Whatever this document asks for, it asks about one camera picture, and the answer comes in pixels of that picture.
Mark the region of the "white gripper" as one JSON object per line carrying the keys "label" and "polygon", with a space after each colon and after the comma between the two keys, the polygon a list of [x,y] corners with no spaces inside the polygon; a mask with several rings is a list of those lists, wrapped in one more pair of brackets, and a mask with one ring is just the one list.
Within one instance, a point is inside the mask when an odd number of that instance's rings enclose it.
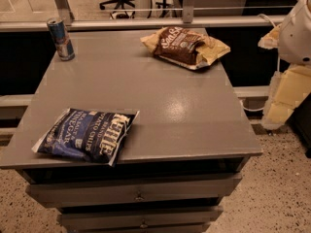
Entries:
{"label": "white gripper", "polygon": [[261,119],[265,129],[275,130],[284,125],[311,93],[311,67],[302,66],[311,64],[310,4],[311,0],[299,0],[282,24],[258,42],[260,48],[267,50],[279,47],[280,58],[292,63],[284,73],[276,71],[271,79]]}

